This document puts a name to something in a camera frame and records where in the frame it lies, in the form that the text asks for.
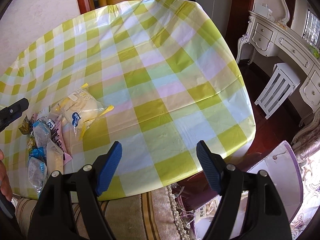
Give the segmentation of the person's left hand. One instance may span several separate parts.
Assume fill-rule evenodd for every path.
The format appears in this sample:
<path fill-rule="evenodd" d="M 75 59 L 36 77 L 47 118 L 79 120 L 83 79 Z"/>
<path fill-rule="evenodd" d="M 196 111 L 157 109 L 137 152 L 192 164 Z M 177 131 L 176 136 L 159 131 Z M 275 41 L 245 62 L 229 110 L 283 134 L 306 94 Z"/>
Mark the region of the person's left hand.
<path fill-rule="evenodd" d="M 10 186 L 9 177 L 7 175 L 7 170 L 3 164 L 4 153 L 0 150 L 0 181 L 1 181 L 1 193 L 10 202 L 12 200 L 13 194 Z"/>

